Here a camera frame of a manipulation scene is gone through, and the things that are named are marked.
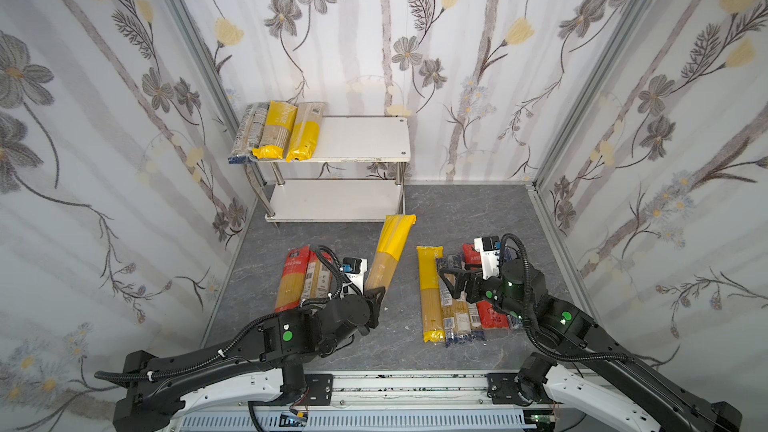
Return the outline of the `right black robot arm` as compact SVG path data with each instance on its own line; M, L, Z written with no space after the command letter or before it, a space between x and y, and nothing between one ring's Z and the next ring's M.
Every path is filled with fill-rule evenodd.
M551 401L556 368L581 363L656 421L662 431L737 431L741 413L725 401L709 402L664 377L620 345L590 315L549 294L544 275L527 260L505 262L496 276L441 267L440 279L455 298L485 301L517 317L535 347L514 377L488 388L491 398L528 406Z

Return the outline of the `yellow Pastatime spaghetti bag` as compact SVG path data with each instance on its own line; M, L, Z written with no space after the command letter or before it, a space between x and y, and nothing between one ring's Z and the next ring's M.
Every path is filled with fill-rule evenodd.
M282 159L291 138L298 107L288 102L271 101L259 145L252 149L258 160Z

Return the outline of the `yellow band spaghetti bag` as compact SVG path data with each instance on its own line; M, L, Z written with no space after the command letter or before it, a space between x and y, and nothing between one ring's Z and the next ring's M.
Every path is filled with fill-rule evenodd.
M311 159L316 150L326 103L304 102L298 105L297 115L286 151L287 162Z

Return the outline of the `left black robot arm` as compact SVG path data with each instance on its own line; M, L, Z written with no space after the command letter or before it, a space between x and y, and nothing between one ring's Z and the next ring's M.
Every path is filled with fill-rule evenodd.
M163 429L191 409L194 393L276 369L284 383L274 401L283 405L304 395L306 363L332 355L347 338L366 335L379 325L385 293L378 287L273 312L251 321L228 341L182 355L135 351L126 356L121 372L97 371L94 378L126 390L114 410L117 431Z

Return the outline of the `yellow spaghetti bag barcode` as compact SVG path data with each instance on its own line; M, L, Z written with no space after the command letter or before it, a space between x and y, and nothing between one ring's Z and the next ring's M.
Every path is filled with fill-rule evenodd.
M415 215L388 215L384 221L372 266L365 281L366 291L388 289L402 256Z

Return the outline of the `clear grey labelled spaghetti bag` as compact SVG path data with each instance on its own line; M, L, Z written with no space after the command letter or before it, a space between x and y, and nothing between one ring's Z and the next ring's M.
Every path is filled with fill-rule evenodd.
M269 102L258 102L246 107L228 157L229 164L244 164L256 160L253 150L260 146L269 106Z

